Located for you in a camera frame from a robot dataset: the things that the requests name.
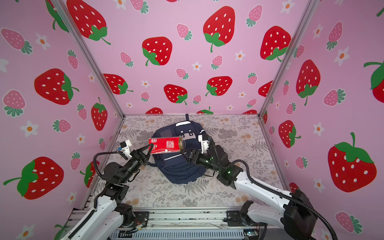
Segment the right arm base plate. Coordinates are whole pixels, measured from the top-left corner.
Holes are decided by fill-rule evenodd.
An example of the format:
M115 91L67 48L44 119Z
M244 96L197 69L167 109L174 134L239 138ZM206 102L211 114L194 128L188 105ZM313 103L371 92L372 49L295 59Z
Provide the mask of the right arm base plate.
M240 211L227 211L223 222L230 227L265 227L266 223L257 223Z

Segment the red box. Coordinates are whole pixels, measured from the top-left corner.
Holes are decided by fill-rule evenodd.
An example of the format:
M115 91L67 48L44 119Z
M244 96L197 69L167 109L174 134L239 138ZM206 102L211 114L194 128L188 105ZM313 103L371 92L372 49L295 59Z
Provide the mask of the red box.
M150 138L149 144L153 144L151 154L178 153L186 145L182 137Z

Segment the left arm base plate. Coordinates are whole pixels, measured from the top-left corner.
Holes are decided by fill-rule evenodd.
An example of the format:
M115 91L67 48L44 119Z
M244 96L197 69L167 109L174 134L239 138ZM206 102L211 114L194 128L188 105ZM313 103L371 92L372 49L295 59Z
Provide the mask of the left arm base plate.
M150 212L129 212L125 213L122 228L145 228L148 224Z

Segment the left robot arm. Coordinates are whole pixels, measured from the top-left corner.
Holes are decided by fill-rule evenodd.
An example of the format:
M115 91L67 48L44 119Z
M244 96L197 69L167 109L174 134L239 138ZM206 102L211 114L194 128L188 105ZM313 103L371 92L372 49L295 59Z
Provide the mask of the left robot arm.
M97 153L93 158L93 167L106 186L94 198L94 205L82 219L65 235L63 240L107 240L110 235L121 227L128 227L128 234L134 234L148 224L148 212L134 213L133 206L123 202L129 186L140 167L145 166L151 156L153 144L130 151L129 141L121 143L115 152ZM109 163L101 172L97 158L102 155L119 154L128 162L125 165Z

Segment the navy blue student backpack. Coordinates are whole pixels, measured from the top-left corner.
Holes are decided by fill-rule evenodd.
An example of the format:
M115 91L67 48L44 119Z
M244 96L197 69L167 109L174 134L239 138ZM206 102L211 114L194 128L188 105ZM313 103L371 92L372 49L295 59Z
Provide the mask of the navy blue student backpack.
M190 121L186 116L183 122L156 130L152 138L181 137L186 144L186 150L200 150L202 146L199 136L205 133L201 124ZM206 172L205 167L188 162L181 153L152 154L152 156L155 162L148 165L158 168L173 184L194 182Z

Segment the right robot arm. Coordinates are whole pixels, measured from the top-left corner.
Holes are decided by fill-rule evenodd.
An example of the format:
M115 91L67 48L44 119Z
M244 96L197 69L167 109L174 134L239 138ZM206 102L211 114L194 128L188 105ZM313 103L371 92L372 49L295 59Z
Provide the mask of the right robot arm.
M196 149L181 153L188 162L217 172L223 185L246 192L273 208L268 212L254 204L246 204L246 220L280 227L294 240L312 239L318 217L309 198L300 190L292 193L253 178L245 161L230 162L227 154L218 148L210 148L206 153Z

